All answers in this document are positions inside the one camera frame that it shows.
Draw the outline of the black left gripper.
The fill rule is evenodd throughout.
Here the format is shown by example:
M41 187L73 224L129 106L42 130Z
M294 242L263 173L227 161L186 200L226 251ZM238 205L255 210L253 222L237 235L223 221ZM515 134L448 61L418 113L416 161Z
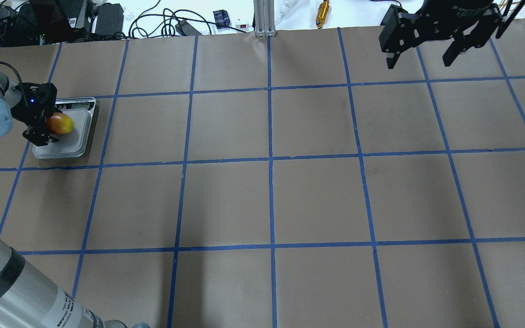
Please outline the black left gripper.
M36 147L58 143L60 139L51 135L46 125L54 114L63 113L62 106L56 104L56 86L53 83L23 82L11 87L11 91L20 96L20 100L11 106L11 114L26 126L23 138Z

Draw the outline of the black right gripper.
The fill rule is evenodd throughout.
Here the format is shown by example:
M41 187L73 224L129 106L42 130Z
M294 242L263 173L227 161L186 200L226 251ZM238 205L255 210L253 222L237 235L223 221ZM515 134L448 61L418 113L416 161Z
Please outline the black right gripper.
M491 0L426 0L416 13L391 5L381 26L379 44L388 69L415 44L453 39L442 57L449 67L461 53L485 46L494 33L502 35L504 16Z

